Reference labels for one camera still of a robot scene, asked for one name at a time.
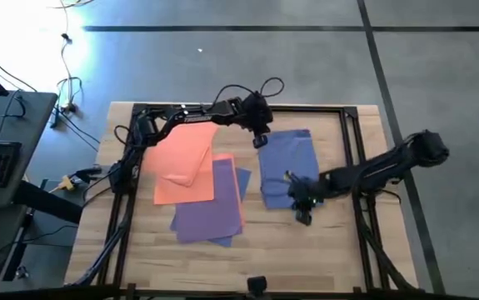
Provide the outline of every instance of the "concrete floor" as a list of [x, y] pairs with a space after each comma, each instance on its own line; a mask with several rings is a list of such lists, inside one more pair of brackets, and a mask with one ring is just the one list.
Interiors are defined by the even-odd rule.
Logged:
[[[366, 0], [372, 26], [479, 26], [479, 0]], [[43, 91], [66, 76], [62, 10], [30, 0], [0, 5], [0, 63]], [[111, 101], [211, 101], [229, 83], [286, 82], [278, 103], [376, 104], [391, 138], [364, 32], [85, 32], [81, 26], [362, 26], [353, 0], [96, 0], [68, 9], [72, 74], [83, 80], [74, 121], [93, 136]], [[448, 293], [479, 297], [479, 32], [376, 32], [402, 136], [439, 132], [440, 167], [414, 172]], [[242, 92], [230, 91], [228, 95]], [[93, 163], [72, 132], [46, 129], [28, 170], [59, 178]], [[431, 291], [412, 210], [403, 204], [419, 283]]]

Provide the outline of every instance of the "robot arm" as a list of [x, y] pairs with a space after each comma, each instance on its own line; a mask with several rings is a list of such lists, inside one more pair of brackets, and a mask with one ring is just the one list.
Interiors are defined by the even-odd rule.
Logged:
[[404, 173], [415, 166], [434, 167], [448, 158], [448, 148], [439, 134], [412, 134], [402, 145], [377, 157], [350, 167], [338, 167], [319, 174], [318, 181], [299, 178], [287, 172], [290, 186], [287, 194], [294, 198], [297, 221], [310, 225], [311, 210], [324, 199], [348, 194], [357, 188], [362, 194], [378, 193], [388, 182], [399, 183]]
[[[166, 120], [161, 129], [157, 128], [156, 118]], [[267, 144], [264, 134], [271, 131], [267, 124], [272, 122], [272, 112], [259, 92], [251, 93], [244, 100], [235, 97], [212, 105], [177, 105], [159, 111], [143, 111], [137, 118], [136, 133], [141, 135], [141, 141], [137, 142], [146, 147], [156, 146], [177, 125], [202, 122], [226, 126], [237, 124], [254, 133], [254, 148], [260, 148]]]

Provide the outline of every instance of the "purple cloth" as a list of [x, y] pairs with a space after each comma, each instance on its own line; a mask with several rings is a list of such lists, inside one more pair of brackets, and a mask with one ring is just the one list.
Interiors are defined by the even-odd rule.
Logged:
[[290, 208], [293, 199], [287, 195], [289, 182], [283, 179], [285, 171], [298, 177], [317, 180], [319, 166], [309, 130], [289, 130], [267, 135], [267, 145], [257, 154], [262, 175], [262, 196], [265, 207]]
[[[250, 174], [251, 174], [250, 171], [240, 167], [236, 167], [237, 185], [239, 186], [239, 195], [241, 197], [241, 201], [245, 198], [245, 195], [247, 194], [247, 186], [248, 186], [248, 181], [250, 180]], [[171, 222], [171, 227], [170, 227], [171, 230], [176, 231], [176, 226], [177, 226], [176, 215], [174, 215]], [[241, 233], [242, 233], [242, 228], [240, 228], [236, 234], [241, 234]], [[209, 241], [224, 247], [232, 246], [232, 236], [212, 238]]]
[[213, 162], [214, 199], [176, 206], [177, 239], [180, 243], [230, 237], [241, 230], [232, 160]]

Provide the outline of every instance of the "orange cloth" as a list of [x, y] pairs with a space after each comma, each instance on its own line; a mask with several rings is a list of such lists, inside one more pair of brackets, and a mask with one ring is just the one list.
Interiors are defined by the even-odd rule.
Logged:
[[176, 204], [209, 201], [214, 198], [212, 147], [210, 146], [191, 186], [185, 187], [156, 176], [154, 204]]
[[147, 149], [142, 170], [178, 185], [191, 186], [202, 161], [208, 153], [211, 156], [210, 146], [216, 132], [217, 125], [212, 122], [176, 126], [156, 147]]
[[242, 211], [241, 205], [241, 195], [239, 193], [239, 185], [237, 183], [237, 175], [236, 175], [236, 163], [233, 157], [233, 154], [230, 153], [222, 153], [222, 154], [214, 154], [213, 160], [223, 160], [223, 159], [231, 159], [232, 160], [232, 170], [233, 170], [233, 181], [236, 183], [236, 193], [237, 193], [237, 205], [239, 206], [239, 215], [241, 216], [241, 225], [245, 226], [245, 217]]

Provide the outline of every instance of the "wooden table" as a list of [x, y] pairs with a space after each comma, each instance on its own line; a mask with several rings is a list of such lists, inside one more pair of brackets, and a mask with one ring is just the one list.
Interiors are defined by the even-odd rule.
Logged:
[[[123, 145], [112, 131], [115, 125], [129, 125], [132, 107], [132, 102], [112, 103], [97, 163], [111, 165], [122, 156]], [[385, 152], [387, 143], [378, 108], [357, 106], [357, 111], [367, 157]], [[270, 127], [273, 131], [310, 129], [320, 169], [345, 165], [337, 116], [278, 112]], [[351, 292], [352, 287], [364, 287], [349, 197], [331, 199], [323, 207], [314, 209], [313, 224], [306, 227], [295, 221], [291, 210], [265, 209], [251, 132], [238, 126], [220, 127], [213, 140], [213, 152], [233, 153], [236, 166], [252, 171], [243, 203], [246, 218], [243, 234], [234, 237], [230, 248], [209, 242], [179, 244], [169, 229], [174, 206], [154, 206], [152, 175], [141, 174], [124, 267], [124, 286], [136, 283], [141, 289], [242, 292], [247, 290], [247, 278], [263, 275], [268, 280], [267, 290], [272, 292]], [[106, 185], [99, 184], [95, 191], [104, 187]], [[67, 283], [81, 277], [102, 250], [112, 200], [111, 193], [102, 195], [83, 212], [65, 278]], [[387, 254], [406, 279], [417, 285], [398, 200], [387, 194], [378, 196], [377, 216]], [[114, 266], [115, 257], [116, 253], [110, 266]], [[109, 282], [113, 269], [109, 268]], [[373, 271], [379, 286], [375, 265]]]

